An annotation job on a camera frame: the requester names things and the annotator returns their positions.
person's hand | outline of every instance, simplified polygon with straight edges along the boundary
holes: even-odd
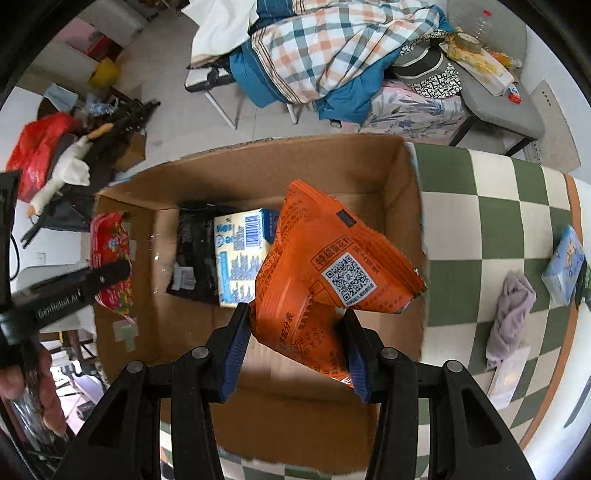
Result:
[[[66,417],[61,410],[56,384],[49,371],[50,367],[51,355],[46,348],[41,347],[39,371],[42,377],[39,382],[39,401],[43,406],[43,421],[49,429],[61,435],[66,431]],[[0,370],[0,397],[2,401],[7,403],[8,400],[16,400],[21,396],[24,388],[24,379],[19,367]]]

plaid blanket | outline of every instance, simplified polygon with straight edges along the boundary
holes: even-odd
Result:
[[[260,0],[257,13],[283,17],[254,32],[247,50],[289,103],[325,97],[445,22],[418,0]]]

black bag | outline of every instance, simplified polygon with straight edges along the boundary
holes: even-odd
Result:
[[[177,252],[166,292],[219,305],[213,219],[238,210],[203,202],[182,203],[178,209]]]

barcode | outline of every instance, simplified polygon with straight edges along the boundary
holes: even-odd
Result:
[[[172,290],[194,290],[197,284],[193,267],[181,267],[179,264],[173,265],[173,284]]]
[[[347,252],[324,270],[322,275],[329,281],[345,307],[359,303],[376,289],[376,284],[368,273]]]
[[[246,247],[260,247],[262,242],[261,217],[251,215],[244,219]]]
[[[181,288],[183,290],[193,290],[195,288],[195,272],[193,271],[193,267],[186,267],[186,270],[183,269],[182,276],[181,276]]]

red floral package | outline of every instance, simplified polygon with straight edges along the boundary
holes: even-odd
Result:
[[[101,213],[92,219],[90,224],[90,266],[92,268],[117,260],[131,260],[129,235],[123,226],[123,221],[124,215],[118,212]],[[103,307],[131,320],[129,316],[129,310],[133,304],[131,278],[103,288],[95,299]]]

